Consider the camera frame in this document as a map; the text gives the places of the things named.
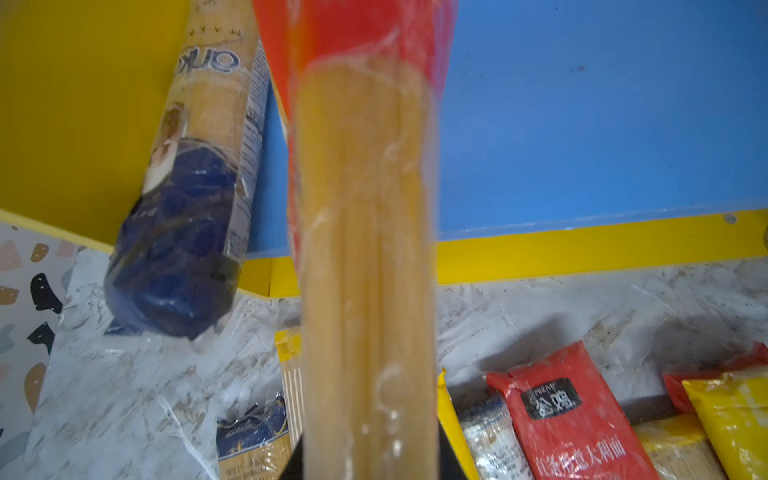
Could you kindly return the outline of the red black-label spaghetti bag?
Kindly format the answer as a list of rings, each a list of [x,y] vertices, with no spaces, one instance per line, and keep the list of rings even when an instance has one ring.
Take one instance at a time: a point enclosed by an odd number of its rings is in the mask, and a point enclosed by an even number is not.
[[[258,1],[289,143],[307,479],[436,479],[439,109],[454,1]]]

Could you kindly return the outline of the dark blue Anko pasta bag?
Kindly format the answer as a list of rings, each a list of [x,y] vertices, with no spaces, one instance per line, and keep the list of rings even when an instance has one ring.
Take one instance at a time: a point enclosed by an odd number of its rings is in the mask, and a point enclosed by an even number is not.
[[[109,334],[194,339],[230,311],[269,88],[252,4],[192,2],[141,194],[106,272]]]

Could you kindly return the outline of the yellow shelf with coloured boards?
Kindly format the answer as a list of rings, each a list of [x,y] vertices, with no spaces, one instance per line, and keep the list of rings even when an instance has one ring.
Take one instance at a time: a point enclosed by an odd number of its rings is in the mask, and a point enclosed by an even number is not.
[[[108,251],[184,1],[1,5],[1,218]],[[763,257],[763,1],[464,1],[441,109],[444,284]]]

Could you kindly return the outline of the blue starry pasta bag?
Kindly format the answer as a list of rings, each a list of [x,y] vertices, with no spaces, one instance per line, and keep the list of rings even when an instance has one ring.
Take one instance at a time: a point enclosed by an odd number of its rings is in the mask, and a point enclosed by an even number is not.
[[[218,420],[216,447],[221,480],[279,479],[293,452],[283,396]]]

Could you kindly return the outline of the yellow Pastatime bag left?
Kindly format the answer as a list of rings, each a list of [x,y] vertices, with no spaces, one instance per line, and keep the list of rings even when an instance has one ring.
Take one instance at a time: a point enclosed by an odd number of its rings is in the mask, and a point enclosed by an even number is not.
[[[275,334],[274,344],[279,357],[291,445],[296,448],[304,430],[305,415],[301,372],[301,328],[294,326],[278,331]]]

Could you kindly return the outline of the yellow pastatime bag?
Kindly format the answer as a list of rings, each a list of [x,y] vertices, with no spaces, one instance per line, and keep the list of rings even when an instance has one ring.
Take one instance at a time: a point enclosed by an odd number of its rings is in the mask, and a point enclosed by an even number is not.
[[[767,346],[718,368],[667,372],[666,391],[683,414],[694,414],[730,479],[767,477]]]
[[[304,430],[305,415],[301,372],[301,328],[294,326],[278,331],[275,334],[274,344],[279,357],[291,445],[296,448]]]

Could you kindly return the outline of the yellow top spaghetti bag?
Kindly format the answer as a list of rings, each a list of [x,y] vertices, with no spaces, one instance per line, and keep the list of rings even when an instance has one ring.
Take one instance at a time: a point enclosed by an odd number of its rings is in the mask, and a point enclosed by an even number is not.
[[[448,392],[445,374],[446,370],[443,369],[437,380],[437,412],[442,432],[447,438],[453,457],[461,466],[464,477],[466,479],[479,479],[472,454]]]

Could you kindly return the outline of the white label noodle bag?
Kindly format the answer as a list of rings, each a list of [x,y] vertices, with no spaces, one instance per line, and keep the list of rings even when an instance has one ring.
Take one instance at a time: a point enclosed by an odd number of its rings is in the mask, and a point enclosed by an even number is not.
[[[464,412],[459,421],[480,479],[534,479],[499,394]]]

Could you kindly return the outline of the red spaghetti bag centre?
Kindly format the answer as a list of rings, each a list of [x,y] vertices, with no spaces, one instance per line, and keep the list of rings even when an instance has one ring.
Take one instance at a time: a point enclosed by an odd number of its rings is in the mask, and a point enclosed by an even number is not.
[[[657,479],[585,344],[486,375],[504,399],[537,479]]]

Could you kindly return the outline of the yellow end spaghetti bag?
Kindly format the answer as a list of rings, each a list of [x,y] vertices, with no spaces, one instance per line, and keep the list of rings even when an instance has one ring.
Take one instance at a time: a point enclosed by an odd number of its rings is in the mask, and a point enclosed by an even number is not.
[[[728,479],[695,415],[648,421],[633,429],[660,479]]]

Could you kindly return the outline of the yellow Pastatime bag right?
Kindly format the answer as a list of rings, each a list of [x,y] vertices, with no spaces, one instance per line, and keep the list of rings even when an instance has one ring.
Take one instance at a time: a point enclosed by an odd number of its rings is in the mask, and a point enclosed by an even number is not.
[[[694,414],[730,479],[767,477],[767,346],[718,368],[667,372],[666,391],[683,414]]]

